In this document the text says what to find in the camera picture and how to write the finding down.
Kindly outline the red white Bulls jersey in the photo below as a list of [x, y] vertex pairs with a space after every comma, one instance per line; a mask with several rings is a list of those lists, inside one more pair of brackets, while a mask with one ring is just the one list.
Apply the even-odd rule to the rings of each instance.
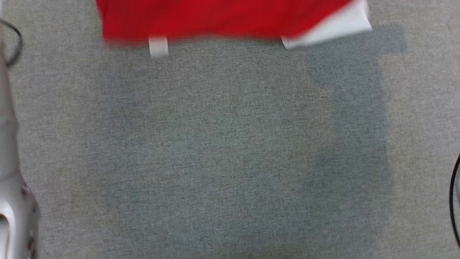
[[168, 44], [198, 37], [280, 40], [286, 49], [372, 30], [368, 0], [95, 0], [102, 37], [113, 45]]

